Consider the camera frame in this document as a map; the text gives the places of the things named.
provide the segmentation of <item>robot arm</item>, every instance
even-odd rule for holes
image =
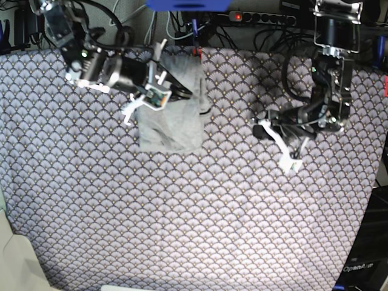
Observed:
[[[81,6],[88,1],[80,1]],[[100,44],[96,39],[104,33],[103,28],[90,29],[84,9],[76,8],[72,1],[38,0],[31,7],[46,19],[67,64],[66,80],[78,87],[104,93],[116,89],[130,95],[131,103],[122,110],[125,124],[130,125],[131,114],[142,105],[158,111],[172,95],[191,98],[191,91],[159,63],[166,40],[154,45],[149,62],[139,62],[125,57],[124,46]]]
[[[253,120],[253,134],[257,138],[274,139],[274,133],[282,138],[281,143],[278,138],[274,140],[282,148],[279,163],[286,173],[300,168],[298,158],[306,141],[315,139],[319,132],[342,132],[347,125],[352,105],[351,55],[360,50],[362,9],[360,0],[316,0],[314,43],[318,54],[312,60],[315,86],[311,98],[296,96],[289,88],[287,69],[292,56],[289,55],[282,71],[283,86],[291,97],[306,104],[281,112],[269,110],[264,118]],[[293,139],[299,140],[300,146],[295,153],[290,153],[284,144]]]

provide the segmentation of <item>black cable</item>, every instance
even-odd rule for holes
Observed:
[[[98,47],[102,48],[103,50],[125,50],[125,49],[130,49],[130,48],[132,48],[131,46],[126,46],[126,45],[110,45],[110,44],[102,44],[102,43],[100,43],[99,41],[97,41],[97,39],[92,38],[92,36],[90,35],[90,32],[89,32],[89,30],[90,30],[90,29],[89,29],[89,17],[87,16],[85,6],[82,4],[82,2],[83,2],[83,3],[86,3],[86,4],[89,4],[89,2],[92,2],[92,3],[94,3],[94,2],[91,1],[91,0],[74,0],[74,2],[77,3],[78,5],[80,5],[81,8],[82,8],[82,10],[83,10],[83,12],[84,12],[85,20],[86,20],[86,22],[87,22],[87,29],[88,29],[87,34],[88,34],[88,35],[90,36],[90,38],[92,39],[92,42],[94,42],[94,45],[97,45]],[[111,12],[108,8],[104,7],[104,12],[107,12],[107,14],[113,15],[114,18],[116,18],[116,21],[120,22],[120,21],[118,20],[118,18],[116,17],[116,15],[114,15],[113,12]],[[120,29],[119,29],[119,27],[122,27],[121,23],[119,23],[119,26],[117,26],[117,24],[116,24],[116,27],[118,28],[118,33],[116,34],[116,39],[117,39],[117,38],[119,37],[120,32],[122,31],[122,29],[121,29],[121,31],[120,31]]]
[[[226,36],[224,36],[224,35],[222,35],[222,34],[220,34],[220,33],[218,33],[218,32],[216,32],[216,36],[218,36],[219,41],[221,42],[221,45],[222,45],[223,47],[225,47],[225,44],[224,44],[224,42],[222,41],[222,38],[221,38],[221,37],[226,38]]]
[[[258,36],[260,34],[265,33],[265,32],[277,32],[279,30],[282,30],[282,29],[281,28],[276,28],[276,29],[275,28],[270,28],[270,29],[264,29],[264,30],[261,30],[261,31],[257,32],[255,34],[255,37],[253,38],[253,46],[255,47],[255,49],[257,51],[259,50],[258,47],[257,47],[256,41],[257,41],[257,38],[258,38]]]
[[[293,41],[293,43],[295,43],[297,40],[302,40],[303,38],[314,38],[314,36],[313,35],[307,35],[307,34],[303,34],[303,35],[287,35],[277,46],[273,45],[270,48],[270,52],[273,52],[273,51],[277,50],[282,45],[286,44],[288,41]]]
[[[294,92],[291,91],[291,88],[289,86],[289,82],[288,82],[288,68],[289,68],[289,63],[290,63],[290,60],[291,60],[291,57],[294,53],[294,50],[290,51],[285,59],[284,59],[284,63],[283,63],[283,67],[282,67],[282,70],[281,70],[281,82],[283,84],[283,87],[284,87],[284,90],[286,91],[286,93],[288,95],[290,95],[291,98],[295,99],[295,100],[298,100],[298,101],[301,101],[301,102],[310,102],[310,98],[309,97],[302,97],[302,96],[298,96],[297,94],[295,94]]]
[[[151,28],[151,41],[152,43],[153,39],[155,38],[155,33],[156,33],[156,23],[158,22],[158,14],[155,13],[155,19],[153,20],[152,28]]]
[[[92,0],[77,0],[76,2],[83,2],[85,4],[94,6],[97,9],[100,9],[102,12],[104,12],[113,21],[113,23],[116,25],[118,30],[122,30],[122,24],[121,24],[120,20],[107,7],[101,5],[100,3],[92,1]]]
[[[267,35],[266,38],[264,38],[264,40],[263,40],[263,42],[261,43],[261,46],[260,46],[260,48],[259,48],[259,52],[261,52],[261,50],[262,50],[263,47],[264,47],[264,44],[266,43],[266,41],[267,41],[271,36],[273,36],[272,33],[269,34],[269,35]]]
[[[235,50],[237,49],[237,45],[235,44],[235,42],[233,41],[233,39],[230,37],[230,35],[226,32],[226,30],[224,29],[223,26],[219,25],[218,26],[225,34],[225,37],[229,40],[229,44],[231,47],[233,47]]]
[[[107,7],[97,3],[95,1],[92,1],[92,0],[76,0],[75,2],[83,2],[85,4],[88,4],[88,5],[94,6],[95,8],[100,9],[116,25],[116,28],[117,28],[116,45],[101,44],[96,39],[93,39],[93,41],[96,45],[98,45],[99,47],[101,47],[104,50],[122,50],[122,49],[129,49],[130,48],[126,45],[120,45],[120,43],[119,43],[119,40],[121,39],[121,36],[124,33],[124,29],[123,29],[123,26],[122,26],[120,20],[117,18],[117,16],[112,11],[110,11]]]
[[[181,28],[179,27],[179,24],[176,23],[174,14],[172,12],[169,12],[169,13],[170,13],[170,16],[172,17],[172,21],[171,21],[172,28],[174,28],[175,32],[181,32]]]

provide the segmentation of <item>cable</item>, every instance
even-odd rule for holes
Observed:
[[[92,36],[90,35],[90,29],[89,29],[89,17],[87,16],[87,13],[86,13],[86,9],[85,9],[85,6],[81,3],[86,3],[86,4],[89,4],[89,0],[74,0],[72,2],[75,2],[77,3],[78,5],[81,6],[83,12],[84,12],[84,16],[85,16],[85,20],[86,20],[86,23],[87,23],[87,29],[88,31],[86,32],[90,38],[91,38],[91,41],[94,42],[93,44],[94,45],[97,45],[98,47],[102,48],[103,50],[126,50],[126,49],[131,49],[132,47],[131,46],[126,46],[126,45],[110,45],[110,44],[102,44],[100,43],[99,41],[97,41],[97,39],[95,38],[92,38]],[[113,14],[108,8],[105,7],[105,9],[108,11],[107,14]],[[118,33],[116,34],[116,38],[119,36],[119,33],[121,31],[118,29]]]
[[[117,16],[112,12],[110,11],[107,7],[101,5],[100,3],[97,3],[95,1],[92,1],[92,0],[77,0],[76,2],[83,2],[85,4],[88,4],[88,5],[91,5],[91,6],[94,6],[95,8],[97,9],[100,9],[101,11],[103,11],[112,21],[113,23],[117,26],[117,29],[119,31],[122,30],[122,24],[120,22],[120,20],[117,18]]]
[[[145,34],[146,36],[144,37],[144,44],[150,44],[150,42],[151,42],[151,30],[152,30],[152,27],[153,27],[153,22],[155,21],[155,16],[156,16],[156,11],[154,11],[152,13],[152,19],[151,19],[150,27],[148,28],[147,33]]]
[[[288,77],[288,68],[289,68],[289,63],[290,63],[291,57],[293,55],[293,52],[294,52],[294,50],[290,51],[286,55],[286,58],[284,59],[284,63],[283,63],[282,71],[281,71],[281,81],[282,81],[284,90],[287,92],[288,95],[290,95],[291,98],[293,98],[295,100],[298,100],[298,101],[301,101],[301,102],[309,103],[310,102],[310,98],[308,98],[308,97],[301,97],[301,96],[298,96],[297,94],[295,94],[294,92],[292,92],[291,88],[289,86],[289,83],[288,83],[288,79],[287,79],[287,77]]]
[[[120,2],[120,0],[117,0],[115,5],[113,6],[113,10],[112,12],[115,12],[116,8],[117,8],[117,5],[118,3]],[[140,12],[142,12],[143,10],[145,10],[147,8],[147,5],[142,5],[140,6],[139,8],[137,8],[134,12],[132,12],[132,14],[130,14],[127,18],[125,18],[125,20],[121,21],[121,23],[125,23],[127,22],[128,20],[131,20],[132,18],[138,16],[140,14]],[[109,20],[109,26],[116,26],[115,23],[112,22],[112,20]]]
[[[167,25],[166,25],[166,33],[167,35],[169,36],[170,39],[174,40],[174,41],[180,41],[181,39],[185,39],[185,38],[189,38],[190,36],[193,35],[192,32],[184,35],[184,36],[180,36],[178,38],[175,38],[174,36],[172,36],[169,32],[169,24],[170,24],[170,20],[171,20],[171,17],[170,17],[170,13],[168,12],[168,18],[167,18]],[[204,29],[206,27],[206,24],[208,24],[209,22],[205,23],[205,25],[201,26],[198,31]]]
[[[226,30],[224,29],[224,27],[221,26],[221,25],[218,25],[218,27],[224,32],[225,37],[226,37],[226,39],[228,40],[230,47],[234,48],[235,50],[238,49],[238,48],[237,48],[237,45],[235,44],[235,42],[233,41],[233,39],[230,37],[230,35],[226,32]]]
[[[260,30],[259,32],[257,32],[255,34],[255,37],[253,38],[253,46],[255,47],[255,50],[259,50],[258,47],[257,47],[257,44],[256,44],[256,41],[257,41],[257,38],[260,34],[262,33],[265,33],[265,32],[277,32],[279,30],[283,30],[282,28],[270,28],[270,29],[264,29],[264,30]]]

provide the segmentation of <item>wire bundle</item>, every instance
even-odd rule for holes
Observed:
[[[269,48],[270,52],[278,52],[279,49],[281,49],[283,46],[287,46],[288,50],[295,49],[298,45],[301,45],[302,43],[313,43],[312,41],[306,41],[306,39],[313,39],[313,35],[309,35],[307,33],[304,33],[302,30],[299,33],[293,32],[286,27],[283,28],[268,28],[259,31],[255,34],[255,37],[253,39],[253,45],[257,51],[261,51],[264,47],[264,44],[269,39],[270,36],[273,35],[274,32],[282,32],[281,36],[278,38],[278,40],[274,43],[274,45]],[[257,46],[257,39],[258,37],[263,33],[270,33],[266,38],[264,38],[263,42],[261,43],[260,48]]]

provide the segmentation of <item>table surface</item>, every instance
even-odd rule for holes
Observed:
[[[168,47],[173,54],[190,48]],[[134,50],[134,58],[150,52]],[[299,173],[248,120],[290,102],[284,57],[204,49],[212,117],[198,153],[142,153],[120,92],[64,81],[57,51],[0,58],[0,177],[8,218],[63,290],[331,290],[388,131],[384,76],[356,69],[350,126],[309,142]],[[293,58],[308,96],[311,61]]]

